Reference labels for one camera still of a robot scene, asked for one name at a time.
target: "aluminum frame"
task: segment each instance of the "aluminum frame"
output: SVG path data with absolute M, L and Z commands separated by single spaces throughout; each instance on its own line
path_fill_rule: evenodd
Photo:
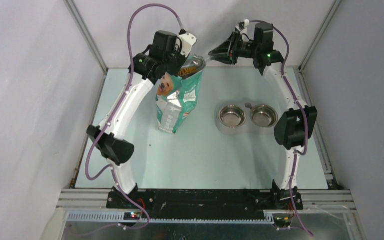
M 117 223 L 122 219 L 124 212 L 137 211 L 137 209 L 107 209 L 106 200 L 110 189 L 73 189 L 66 188 L 61 191 L 57 202 L 57 210 L 64 211 L 63 221 L 59 236 L 65 229 L 67 221 L 79 222 L 113 222 Z M 351 240 L 366 239 L 362 231 L 361 222 L 355 207 L 350 190 L 317 190 L 301 189 L 304 209 L 301 214 L 342 214 L 347 226 L 349 238 Z M 155 219 L 151 218 L 151 223 L 185 223 L 185 224 L 271 224 L 275 214 L 285 214 L 286 210 L 265 210 L 264 220 L 184 220 L 184 219 Z
M 93 40 L 87 25 L 85 24 L 83 18 L 81 17 L 81 14 L 77 8 L 77 6 L 74 3 L 74 0 L 64 0 L 67 9 L 70 11 L 74 21 L 76 22 L 81 34 L 83 35 L 87 45 L 89 46 L 92 54 L 95 56 L 98 64 L 100 65 L 102 71 L 103 71 L 103 81 L 101 88 L 103 86 L 105 76 L 108 70 L 108 67 L 106 66 L 99 49 Z M 305 66 L 307 65 L 310 57 L 312 56 L 312 53 L 314 52 L 314 49 L 316 48 L 317 44 L 319 43 L 322 35 L 325 33 L 329 23 L 331 22 L 333 16 L 335 15 L 338 7 L 340 6 L 340 3 L 342 0 L 334 0 L 332 3 L 329 12 L 327 13 L 326 17 L 323 20 L 323 23 L 321 24 L 319 30 L 317 31 L 316 36 L 314 37 L 308 51 L 306 52 L 301 64 L 294 67 L 295 74 L 298 76 L 298 85 L 301 90 L 302 96 L 304 100 L 312 105 L 308 88 L 305 84 L 305 80 L 302 75 L 302 71 L 304 71 Z M 99 101 L 99 96 L 96 100 L 96 105 L 94 110 L 96 110 L 97 104 Z M 318 124 L 316 124 L 314 129 L 314 136 L 316 139 L 316 145 L 317 149 L 319 151 L 319 155 L 322 161 L 322 165 L 324 168 L 324 173 L 326 176 L 326 180 L 329 184 L 329 187 L 332 187 L 335 183 L 335 177 L 332 171 L 332 165 L 330 162 L 329 155 L 327 153 L 324 139 L 321 134 L 321 130 Z M 71 185 L 73 186 L 73 182 L 76 179 L 77 171 L 74 172 L 74 178 L 71 181 Z M 62 221 L 60 219 L 57 219 L 59 221 L 59 225 L 61 227 L 61 231 L 59 233 L 59 238 L 62 238 L 62 232 L 64 230 L 64 226 L 67 220 L 73 220 L 70 219 L 69 216 L 72 213 L 79 213 L 81 211 L 82 213 L 109 213 L 112 212 L 116 216 L 119 213 L 123 213 L 126 211 L 131 211 L 130 209 L 107 209 L 106 206 L 106 199 L 107 195 L 110 189 L 102 189 L 102 188 L 84 188 L 84 189 L 74 189 L 74 188 L 65 188 L 61 191 L 61 194 L 59 196 L 59 200 L 57 202 L 56 206 L 56 212 L 64 212 L 64 218 Z M 262 192 L 269 192 L 268 189 L 262 189 Z M 359 219 L 357 209 L 355 207 L 354 200 L 352 198 L 350 190 L 316 190 L 316 189 L 300 189 L 299 192 L 302 196 L 302 201 L 304 205 L 304 209 L 300 210 L 299 212 L 302 214 L 319 214 L 319 213 L 325 213 L 325 214 L 340 214 L 343 215 L 343 220 L 347 223 L 348 233 L 350 236 L 350 239 L 352 240 L 359 240 L 359 239 L 366 239 L 366 236 L 364 235 L 364 232 L 362 230 L 361 221 Z M 264 214 L 267 216 L 272 216 L 274 214 L 282 214 L 286 213 L 286 210 L 265 210 Z M 102 219 L 96 219 L 96 217 L 85 217 L 82 218 L 82 221 L 100 221 Z M 181 219 L 151 219 L 152 223 L 158 223 L 158 222 L 164 222 L 164 223 L 188 223 L 188 221 L 184 221 Z M 247 221 L 237 221 L 239 223 L 248 223 Z
M 105 64 L 105 61 L 103 60 L 103 57 L 100 54 L 99 49 L 95 41 L 93 40 L 92 35 L 90 34 L 89 29 L 87 28 L 87 25 L 80 14 L 80 11 L 78 10 L 76 4 L 74 3 L 74 0 L 64 0 L 64 3 L 67 6 L 67 9 L 70 12 L 71 16 L 73 17 L 75 24 L 80 30 L 81 35 L 83 35 L 87 46 L 89 47 L 93 56 L 96 58 L 100 68 L 102 69 L 103 73 L 106 74 L 108 72 L 108 67 Z
M 327 15 L 324 17 L 323 23 L 321 24 L 320 28 L 318 29 L 317 33 L 315 34 L 315 37 L 312 40 L 310 47 L 308 48 L 307 52 L 305 53 L 304 58 L 302 59 L 301 64 L 299 65 L 299 68 L 301 69 L 302 72 L 305 70 L 305 67 L 306 67 L 309 59 L 311 58 L 312 53 L 314 52 L 315 48 L 317 47 L 318 43 L 320 42 L 321 37 L 324 35 L 327 27 L 329 26 L 330 22 L 332 21 L 334 15 L 336 14 L 336 11 L 339 8 L 341 3 L 342 3 L 342 0 L 334 0 L 332 5 L 330 6 L 330 9 L 327 12 Z

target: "metal bar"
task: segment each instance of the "metal bar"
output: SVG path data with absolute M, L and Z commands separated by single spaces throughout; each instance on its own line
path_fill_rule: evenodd
M 311 58 L 315 48 L 317 47 L 318 43 L 320 42 L 321 37 L 325 33 L 327 27 L 329 26 L 330 22 L 332 21 L 333 16 L 337 12 L 337 9 L 339 8 L 340 4 L 342 3 L 342 0 L 334 0 L 332 5 L 330 6 L 330 9 L 326 15 L 326 17 L 323 20 L 323 23 L 321 24 L 320 28 L 317 31 L 317 34 L 315 34 L 315 37 L 308 48 L 308 51 L 306 52 L 304 59 L 302 59 L 301 64 L 299 65 L 299 68 L 301 71 L 305 70 L 305 67 Z
M 64 188 L 61 193 L 109 193 L 110 188 Z
M 98 108 L 98 104 L 99 104 L 99 100 L 100 100 L 100 96 L 102 95 L 103 85 L 105 84 L 105 79 L 106 79 L 106 74 L 103 74 L 102 79 L 101 79 L 101 83 L 99 86 L 98 96 L 96 96 L 95 105 L 93 106 L 93 111 L 92 111 L 92 114 L 91 114 L 90 119 L 89 119 L 89 124 L 92 124 L 93 119 L 95 118 L 96 110 Z M 70 184 L 69 184 L 70 188 L 75 187 L 78 172 L 80 171 L 81 160 L 83 159 L 83 155 L 86 152 L 86 145 L 87 145 L 88 139 L 89 139 L 89 137 L 87 136 L 87 134 L 84 134 L 83 147 L 81 148 L 81 152 L 78 156 L 77 165 L 74 168 L 73 177 L 72 177 Z
M 365 235 L 365 231 L 364 231 L 364 228 L 363 228 L 363 225 L 362 225 L 362 222 L 361 222 L 359 214 L 357 212 L 355 212 L 352 215 L 354 217 L 355 226 L 356 226 L 356 228 L 358 230 L 359 236 L 361 237 L 361 239 L 366 240 L 367 236 Z
M 299 189 L 300 194 L 351 194 L 350 190 L 327 190 L 327 189 Z
M 64 207 L 64 208 L 85 208 L 85 207 L 93 207 L 93 208 L 104 208 L 106 207 L 106 200 L 59 200 L 56 203 L 56 207 Z
M 302 73 L 298 69 L 298 67 L 294 66 L 293 69 L 295 71 L 295 75 L 297 76 L 298 87 L 301 91 L 302 98 L 309 105 L 313 106 L 313 103 L 311 101 L 311 96 L 310 96 L 310 93 L 308 91 L 308 86 L 305 83 L 304 76 L 302 75 Z M 331 175 L 326 174 L 326 180 L 327 181 L 336 180 L 335 175 L 333 173 L 333 168 L 332 168 L 332 164 L 330 161 L 330 157 L 329 157 L 329 154 L 327 153 L 326 144 L 325 144 L 323 135 L 321 134 L 320 124 L 319 124 L 318 120 L 316 121 L 316 124 L 314 126 L 313 133 L 314 133 L 313 135 L 314 135 L 315 145 L 317 147 L 318 155 L 320 156 L 320 159 L 322 161 L 321 164 L 324 168 L 324 171 L 331 174 Z
M 302 201 L 311 201 L 311 202 L 319 202 L 319 201 L 331 201 L 332 196 L 329 194 L 301 194 Z M 334 196 L 334 201 L 353 201 L 352 195 L 347 194 L 338 194 Z
M 67 214 L 67 221 L 77 222 L 146 222 L 146 219 L 141 220 L 125 220 L 124 214 L 129 213 L 134 209 L 116 209 L 115 211 L 97 211 L 97 210 L 70 210 Z M 273 224 L 273 214 L 265 212 L 264 219 L 251 220 L 202 220 L 202 219 L 166 219 L 166 218 L 151 218 L 151 223 L 188 223 L 188 224 Z
M 349 226 L 349 220 L 346 213 L 343 213 L 343 221 L 345 222 L 346 229 L 348 230 L 349 239 L 354 240 L 354 235 L 352 234 L 351 228 Z
M 108 193 L 76 193 L 76 192 L 62 192 L 59 195 L 59 199 L 77 199 L 77 200 L 105 200 L 108 197 Z
M 110 189 L 63 189 L 58 208 L 67 210 L 114 211 L 106 208 L 106 199 Z M 302 189 L 303 213 L 355 213 L 356 207 L 349 190 Z M 267 213 L 287 213 L 286 210 L 267 210 Z
M 65 5 L 67 6 L 67 9 L 70 11 L 75 23 L 78 26 L 78 29 L 80 30 L 81 34 L 83 35 L 87 45 L 89 46 L 90 51 L 92 51 L 92 54 L 95 56 L 96 60 L 99 63 L 100 68 L 102 69 L 103 73 L 106 74 L 108 72 L 108 67 L 106 66 L 102 55 L 99 52 L 99 49 L 95 43 L 95 41 L 92 38 L 92 35 L 90 34 L 89 30 L 87 29 L 86 24 L 84 23 L 83 18 L 81 17 L 80 12 L 78 11 L 77 6 L 74 3 L 74 0 L 64 0 Z

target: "dog picture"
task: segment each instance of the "dog picture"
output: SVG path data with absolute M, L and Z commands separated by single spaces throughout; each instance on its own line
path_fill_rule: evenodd
M 171 79 L 170 75 L 168 75 L 168 73 L 165 73 L 165 75 L 162 77 L 161 83 L 158 87 L 158 90 L 156 91 L 156 94 L 167 96 L 168 94 L 170 94 L 171 91 L 173 91 L 173 89 L 173 80 Z

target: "white wall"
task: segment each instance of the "white wall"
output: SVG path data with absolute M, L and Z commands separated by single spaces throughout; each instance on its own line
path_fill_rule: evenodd
M 127 24 L 132 13 L 150 0 L 77 0 L 75 1 L 105 63 L 110 68 L 128 67 Z M 288 65 L 299 65 L 309 48 L 333 0 L 160 0 L 173 8 L 186 29 L 198 37 L 192 53 L 206 56 L 221 44 L 234 26 L 243 19 L 260 19 L 273 23 L 288 38 L 291 53 Z M 178 32 L 172 13 L 165 9 L 148 8 L 140 12 L 131 31 L 133 53 L 143 51 L 152 43 L 157 30 Z M 283 55 L 286 47 L 275 34 L 274 47 Z M 252 65 L 240 59 L 238 65 Z
M 0 1 L 0 239 L 39 239 L 101 78 L 63 1 Z
M 334 171 L 384 240 L 384 1 L 343 1 L 304 76 Z

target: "black mount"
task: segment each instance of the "black mount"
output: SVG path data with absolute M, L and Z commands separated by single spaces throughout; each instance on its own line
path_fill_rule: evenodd
M 89 125 L 86 133 L 92 141 L 100 134 L 99 126 Z M 100 150 L 102 157 L 111 159 L 116 165 L 127 162 L 133 155 L 134 145 L 126 140 L 118 140 L 114 138 L 114 134 L 103 133 L 96 144 L 96 148 Z
M 305 106 L 305 115 L 308 120 L 308 139 L 311 138 L 317 120 L 315 106 Z M 279 145 L 287 150 L 295 146 L 303 146 L 305 143 L 304 118 L 300 109 L 289 109 L 284 112 L 274 126 L 274 138 Z
M 181 54 L 181 43 L 176 44 L 177 39 L 178 36 L 174 33 L 157 31 L 152 44 L 133 57 L 134 72 L 142 75 L 143 79 L 149 79 L 153 84 L 165 73 L 177 76 L 186 61 L 186 56 Z
M 253 40 L 243 41 L 239 30 L 235 30 L 208 54 L 214 60 L 230 65 L 236 64 L 238 57 L 252 58 L 254 67 L 262 75 L 266 66 L 284 61 L 281 53 L 274 50 L 273 46 L 273 25 L 263 21 L 255 24 Z
M 137 189 L 128 196 L 145 205 L 152 218 L 182 220 L 260 220 L 263 210 L 287 210 L 289 191 L 259 189 Z M 294 191 L 298 210 L 303 209 L 301 195 Z M 108 209 L 136 209 L 116 189 L 108 194 Z

